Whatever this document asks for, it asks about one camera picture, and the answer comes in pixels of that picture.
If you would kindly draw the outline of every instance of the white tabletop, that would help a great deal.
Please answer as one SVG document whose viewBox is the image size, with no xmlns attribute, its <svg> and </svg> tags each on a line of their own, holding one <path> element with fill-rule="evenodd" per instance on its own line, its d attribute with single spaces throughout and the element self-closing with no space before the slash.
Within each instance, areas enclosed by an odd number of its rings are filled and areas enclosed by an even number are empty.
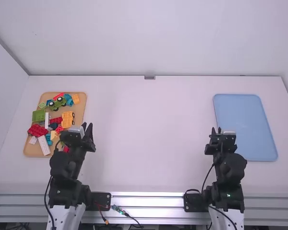
<svg viewBox="0 0 288 230">
<path fill-rule="evenodd" d="M 87 94 L 84 121 L 94 124 L 97 151 L 87 153 L 80 181 L 95 191 L 135 192 L 200 188 L 212 163 L 204 147 L 216 126 L 213 96 L 257 94 L 279 157 L 248 162 L 243 190 L 288 193 L 288 93 L 280 77 L 244 76 L 30 77 L 0 152 L 0 191 L 45 189 L 49 158 L 25 157 L 23 147 L 32 111 L 48 91 Z M 213 180 L 214 171 L 207 184 Z"/>
</svg>

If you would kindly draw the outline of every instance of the metal extrusion frame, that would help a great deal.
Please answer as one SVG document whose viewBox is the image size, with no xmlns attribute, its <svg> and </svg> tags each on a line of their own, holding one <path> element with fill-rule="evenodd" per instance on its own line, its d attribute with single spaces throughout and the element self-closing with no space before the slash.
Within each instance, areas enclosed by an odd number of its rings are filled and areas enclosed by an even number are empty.
<svg viewBox="0 0 288 230">
<path fill-rule="evenodd" d="M 111 205 L 126 210 L 141 224 L 210 224 L 209 213 L 186 213 L 183 193 L 111 192 Z M 288 194 L 245 194 L 245 225 L 288 226 Z M 112 224 L 134 221 L 110 210 Z M 0 194 L 0 222 L 46 222 L 44 194 Z M 86 211 L 82 223 L 103 223 L 99 212 Z"/>
</svg>

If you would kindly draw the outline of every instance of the blue tray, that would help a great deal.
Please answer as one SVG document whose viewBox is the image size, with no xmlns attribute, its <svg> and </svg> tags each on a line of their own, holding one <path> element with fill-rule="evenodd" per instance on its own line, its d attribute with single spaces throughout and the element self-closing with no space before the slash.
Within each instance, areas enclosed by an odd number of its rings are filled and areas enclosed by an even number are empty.
<svg viewBox="0 0 288 230">
<path fill-rule="evenodd" d="M 237 134 L 237 153 L 249 161 L 276 161 L 278 154 L 260 98 L 253 94 L 216 94 L 216 121 Z"/>
</svg>

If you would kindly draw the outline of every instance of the white wall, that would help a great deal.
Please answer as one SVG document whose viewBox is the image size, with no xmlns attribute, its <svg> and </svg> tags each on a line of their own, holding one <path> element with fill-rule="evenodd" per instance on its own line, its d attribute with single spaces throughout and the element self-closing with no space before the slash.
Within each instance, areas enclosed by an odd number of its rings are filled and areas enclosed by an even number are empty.
<svg viewBox="0 0 288 230">
<path fill-rule="evenodd" d="M 0 0 L 31 74 L 281 75 L 288 0 Z"/>
<path fill-rule="evenodd" d="M 0 45 L 0 149 L 9 130 L 28 75 Z"/>
</svg>

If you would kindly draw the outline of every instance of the cork board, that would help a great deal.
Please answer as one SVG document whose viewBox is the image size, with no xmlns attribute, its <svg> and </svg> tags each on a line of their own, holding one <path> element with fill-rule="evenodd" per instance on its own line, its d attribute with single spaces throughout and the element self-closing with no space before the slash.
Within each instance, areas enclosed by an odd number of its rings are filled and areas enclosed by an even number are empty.
<svg viewBox="0 0 288 230">
<path fill-rule="evenodd" d="M 36 110 L 40 110 L 38 105 L 41 102 L 46 103 L 47 100 L 52 99 L 56 95 L 58 95 L 61 92 L 45 92 L 41 95 L 39 102 L 36 104 Z M 51 118 L 56 118 L 62 115 L 63 112 L 67 111 L 73 111 L 75 113 L 75 118 L 73 119 L 76 126 L 80 126 L 83 122 L 83 115 L 84 115 L 84 109 L 85 109 L 85 103 L 86 103 L 86 94 L 84 92 L 64 92 L 68 93 L 70 95 L 78 94 L 80 103 L 74 104 L 72 107 L 65 106 L 60 107 L 58 111 L 52 111 L 49 108 L 46 108 L 46 112 L 49 112 L 49 115 Z M 55 147 L 55 144 L 59 140 L 58 138 L 53 140 L 53 145 L 49 146 L 50 148 L 50 154 L 47 156 L 44 156 L 42 149 L 40 148 L 39 142 L 37 141 L 34 145 L 30 144 L 29 141 L 31 139 L 31 136 L 28 135 L 25 144 L 24 144 L 24 155 L 27 157 L 51 157 L 53 155 L 53 150 Z"/>
</svg>

